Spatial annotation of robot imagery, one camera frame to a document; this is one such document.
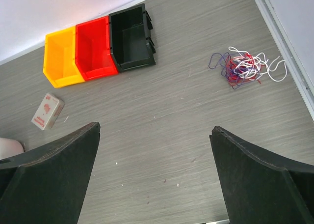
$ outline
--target red storage bin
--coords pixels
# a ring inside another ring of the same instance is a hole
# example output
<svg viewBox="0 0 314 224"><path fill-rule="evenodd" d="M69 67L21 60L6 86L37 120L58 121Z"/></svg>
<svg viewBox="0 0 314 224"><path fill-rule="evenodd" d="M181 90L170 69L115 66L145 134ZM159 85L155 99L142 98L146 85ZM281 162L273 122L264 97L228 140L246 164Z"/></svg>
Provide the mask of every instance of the red storage bin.
<svg viewBox="0 0 314 224"><path fill-rule="evenodd" d="M108 16L76 25L75 64L86 81L118 74L110 55Z"/></svg>

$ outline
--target wall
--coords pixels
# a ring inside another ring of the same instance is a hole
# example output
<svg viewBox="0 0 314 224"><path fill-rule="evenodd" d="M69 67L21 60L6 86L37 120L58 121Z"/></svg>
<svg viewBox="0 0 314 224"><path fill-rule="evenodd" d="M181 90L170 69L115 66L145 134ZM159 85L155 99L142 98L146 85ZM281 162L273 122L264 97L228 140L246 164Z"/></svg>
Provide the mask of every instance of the wall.
<svg viewBox="0 0 314 224"><path fill-rule="evenodd" d="M133 0L0 0L0 64L43 44L47 33Z"/></svg>
<svg viewBox="0 0 314 224"><path fill-rule="evenodd" d="M313 0L269 0L302 66L300 69L314 94Z"/></svg>

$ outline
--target storage bin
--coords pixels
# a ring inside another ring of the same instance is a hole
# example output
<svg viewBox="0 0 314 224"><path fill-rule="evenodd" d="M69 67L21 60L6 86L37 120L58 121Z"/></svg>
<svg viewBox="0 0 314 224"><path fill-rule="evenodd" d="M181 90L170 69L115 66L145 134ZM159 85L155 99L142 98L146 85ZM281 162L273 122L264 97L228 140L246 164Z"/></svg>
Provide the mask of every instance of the storage bin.
<svg viewBox="0 0 314 224"><path fill-rule="evenodd" d="M108 16L76 25L75 63L86 81L118 73L109 36Z"/></svg>
<svg viewBox="0 0 314 224"><path fill-rule="evenodd" d="M119 72L155 65L153 25L145 4L109 14L110 53Z"/></svg>
<svg viewBox="0 0 314 224"><path fill-rule="evenodd" d="M75 26L46 35L44 74L55 88L85 81L75 65Z"/></svg>

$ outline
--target gray wood-grain floor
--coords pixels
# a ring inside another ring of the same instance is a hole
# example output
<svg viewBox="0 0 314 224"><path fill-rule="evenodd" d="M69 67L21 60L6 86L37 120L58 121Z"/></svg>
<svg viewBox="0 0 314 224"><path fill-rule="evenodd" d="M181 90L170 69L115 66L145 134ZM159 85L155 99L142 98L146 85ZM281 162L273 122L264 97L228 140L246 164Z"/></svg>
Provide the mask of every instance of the gray wood-grain floor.
<svg viewBox="0 0 314 224"><path fill-rule="evenodd" d="M208 138L215 125L314 164L313 122L290 75L232 90L220 69L207 68L210 55L229 45L270 59L279 54L253 0L148 0L146 6L154 67L62 89L42 74L43 48L0 67L0 137L32 149L100 122L80 224L226 219ZM47 92L66 106L53 129L42 132L30 120Z"/></svg>

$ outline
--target bundle of cables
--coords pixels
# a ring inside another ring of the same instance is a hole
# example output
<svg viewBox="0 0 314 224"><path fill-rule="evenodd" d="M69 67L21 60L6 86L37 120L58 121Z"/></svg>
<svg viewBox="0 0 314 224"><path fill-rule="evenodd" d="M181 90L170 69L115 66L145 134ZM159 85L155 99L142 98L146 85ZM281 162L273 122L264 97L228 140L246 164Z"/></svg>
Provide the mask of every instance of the bundle of cables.
<svg viewBox="0 0 314 224"><path fill-rule="evenodd" d="M226 52L224 54L214 53L212 54L208 67L210 69L215 69L218 65L222 67L221 75L225 77L230 86L233 89L239 88L243 84L251 83L253 81L260 82L260 78L267 74L271 80L275 82L283 81L287 76L287 66L285 60L281 60L277 63L276 67L271 69L271 66L275 61L279 59L280 56L275 58L270 64L268 64L269 59L266 55L261 52L257 56L253 56L247 51L238 51L236 48L230 46L229 51L235 52L230 54ZM211 62L214 56L220 56L219 61L215 66L211 66ZM285 75L283 78L276 80L270 73L276 71L280 63L284 63Z"/></svg>

